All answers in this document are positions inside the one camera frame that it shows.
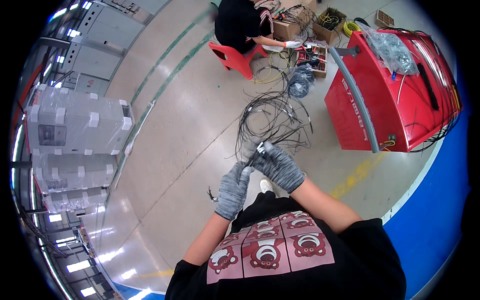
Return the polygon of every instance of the hand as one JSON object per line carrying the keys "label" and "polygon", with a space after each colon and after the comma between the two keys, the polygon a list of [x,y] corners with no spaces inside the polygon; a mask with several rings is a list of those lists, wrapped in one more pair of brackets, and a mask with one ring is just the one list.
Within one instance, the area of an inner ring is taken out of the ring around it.
{"label": "hand", "polygon": [[270,142],[265,142],[264,147],[265,151],[254,161],[253,167],[289,194],[292,193],[305,180],[305,175],[282,148]]}
{"label": "hand", "polygon": [[285,48],[298,48],[298,47],[301,47],[301,45],[303,44],[302,41],[287,41],[285,42]]}
{"label": "hand", "polygon": [[218,205],[215,212],[230,221],[243,208],[245,198],[247,198],[248,182],[253,168],[245,166],[245,162],[236,163],[220,182]]}

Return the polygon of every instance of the person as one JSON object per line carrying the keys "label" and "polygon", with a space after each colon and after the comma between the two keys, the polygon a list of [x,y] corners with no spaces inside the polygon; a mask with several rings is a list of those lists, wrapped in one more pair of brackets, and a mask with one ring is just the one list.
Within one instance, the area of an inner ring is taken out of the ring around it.
{"label": "person", "polygon": [[222,177],[215,212],[175,267],[166,299],[403,300],[405,275],[381,219],[362,220],[284,150],[264,146],[254,168],[290,197],[276,198],[262,180],[262,192],[242,210],[252,169],[236,163]]}
{"label": "person", "polygon": [[257,44],[268,47],[298,48],[301,41],[280,42],[273,39],[273,20],[264,7],[255,9],[260,0],[223,0],[215,19],[215,36],[224,46],[235,48],[241,54]]}

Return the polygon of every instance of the plastic bag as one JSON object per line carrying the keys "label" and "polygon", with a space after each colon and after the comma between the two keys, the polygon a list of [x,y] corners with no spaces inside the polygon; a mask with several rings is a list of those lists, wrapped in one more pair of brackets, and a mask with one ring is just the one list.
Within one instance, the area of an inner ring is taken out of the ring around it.
{"label": "plastic bag", "polygon": [[288,93],[296,98],[303,98],[311,90],[314,82],[312,67],[309,64],[298,66],[294,68],[293,75],[288,81]]}
{"label": "plastic bag", "polygon": [[370,50],[379,60],[380,66],[385,66],[392,74],[393,72],[402,75],[419,73],[410,50],[399,37],[392,33],[378,32],[358,21],[355,21],[355,24],[360,27]]}

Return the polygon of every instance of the floor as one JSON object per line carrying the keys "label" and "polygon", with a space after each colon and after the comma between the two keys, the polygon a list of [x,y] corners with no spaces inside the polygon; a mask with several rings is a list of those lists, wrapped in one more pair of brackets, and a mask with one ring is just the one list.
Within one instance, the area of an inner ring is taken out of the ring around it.
{"label": "floor", "polygon": [[[131,102],[143,126],[106,210],[93,207],[82,217],[112,281],[160,294],[215,209],[208,187],[217,191],[220,178],[236,162],[232,155],[247,94],[277,88],[275,83],[254,84],[223,68],[204,45],[213,39],[213,25],[197,18],[204,5],[200,0],[172,0],[118,68],[107,96]],[[446,39],[411,0],[324,0],[317,13],[327,6],[351,18],[362,17],[373,27],[381,8],[396,26],[432,34],[454,69],[454,53]],[[347,41],[342,35],[340,45]],[[312,146],[296,153],[295,160],[322,190],[364,219],[383,217],[410,188],[433,147],[410,155],[341,150],[323,101],[338,69],[331,57],[327,60],[327,77],[317,79],[302,100],[312,118]],[[252,64],[254,70],[260,67]],[[258,171],[251,175],[245,205],[259,193],[262,177]]]}

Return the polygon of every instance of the black t-shirt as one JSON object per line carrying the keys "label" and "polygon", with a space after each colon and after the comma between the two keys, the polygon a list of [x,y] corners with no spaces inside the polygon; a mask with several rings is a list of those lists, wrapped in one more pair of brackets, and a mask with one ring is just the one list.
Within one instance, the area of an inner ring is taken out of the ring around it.
{"label": "black t-shirt", "polygon": [[405,298],[405,275],[380,219],[337,235],[291,198],[257,202],[206,263],[177,264],[166,299]]}
{"label": "black t-shirt", "polygon": [[245,53],[252,48],[252,38],[260,37],[260,11],[250,0],[222,0],[215,20],[215,36],[220,44]]}

